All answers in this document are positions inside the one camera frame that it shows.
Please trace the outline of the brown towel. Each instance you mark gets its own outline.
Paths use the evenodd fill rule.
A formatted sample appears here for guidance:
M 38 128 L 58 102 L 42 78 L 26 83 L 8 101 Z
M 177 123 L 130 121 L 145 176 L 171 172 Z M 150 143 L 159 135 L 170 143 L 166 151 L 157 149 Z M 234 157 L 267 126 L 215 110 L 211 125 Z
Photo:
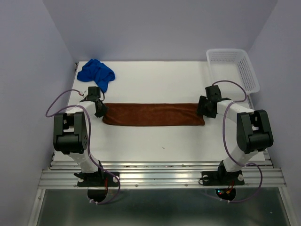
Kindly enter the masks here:
M 202 115 L 197 115 L 197 104 L 134 104 L 107 103 L 109 108 L 103 122 L 114 126 L 163 127 L 204 126 Z

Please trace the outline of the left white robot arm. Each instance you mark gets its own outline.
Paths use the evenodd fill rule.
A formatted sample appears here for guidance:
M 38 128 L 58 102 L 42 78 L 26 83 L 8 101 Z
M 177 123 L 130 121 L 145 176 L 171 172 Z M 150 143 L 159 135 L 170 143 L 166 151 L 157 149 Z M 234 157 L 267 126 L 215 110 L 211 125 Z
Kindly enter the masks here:
M 53 146 L 58 152 L 72 158 L 95 186 L 104 182 L 102 165 L 90 151 L 91 118 L 102 118 L 108 112 L 103 103 L 104 92 L 99 87 L 88 87 L 79 95 L 83 97 L 76 105 L 71 105 L 52 115 L 54 118 Z

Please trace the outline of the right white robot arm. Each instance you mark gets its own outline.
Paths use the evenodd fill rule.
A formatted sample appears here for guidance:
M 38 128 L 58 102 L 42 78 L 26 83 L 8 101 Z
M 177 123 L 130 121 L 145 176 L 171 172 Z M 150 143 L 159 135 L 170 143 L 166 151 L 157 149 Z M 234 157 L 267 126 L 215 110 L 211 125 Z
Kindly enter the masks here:
M 253 110 L 241 106 L 240 101 L 223 98 L 217 85 L 205 88 L 206 95 L 200 96 L 197 114 L 207 118 L 222 115 L 222 140 L 227 158 L 221 161 L 216 172 L 217 180 L 226 184 L 233 173 L 240 171 L 257 153 L 273 145 L 274 139 L 265 110 Z M 236 124 L 236 146 L 229 151 L 226 144 L 226 119 Z

